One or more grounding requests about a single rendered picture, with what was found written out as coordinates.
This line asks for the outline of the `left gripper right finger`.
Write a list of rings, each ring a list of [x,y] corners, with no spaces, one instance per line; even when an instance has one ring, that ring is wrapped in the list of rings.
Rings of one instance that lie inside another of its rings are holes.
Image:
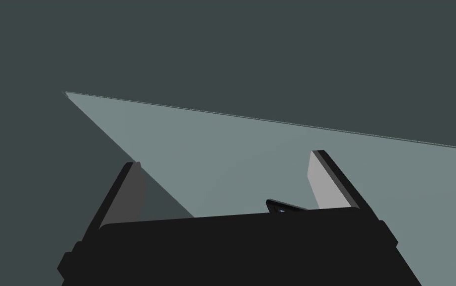
[[[327,151],[310,152],[307,179],[320,209],[352,207],[378,218]]]

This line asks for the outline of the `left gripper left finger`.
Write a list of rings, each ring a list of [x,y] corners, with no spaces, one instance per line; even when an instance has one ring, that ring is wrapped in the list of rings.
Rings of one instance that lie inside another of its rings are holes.
[[[89,224],[86,240],[93,238],[104,225],[138,221],[144,196],[145,179],[141,163],[125,163]]]

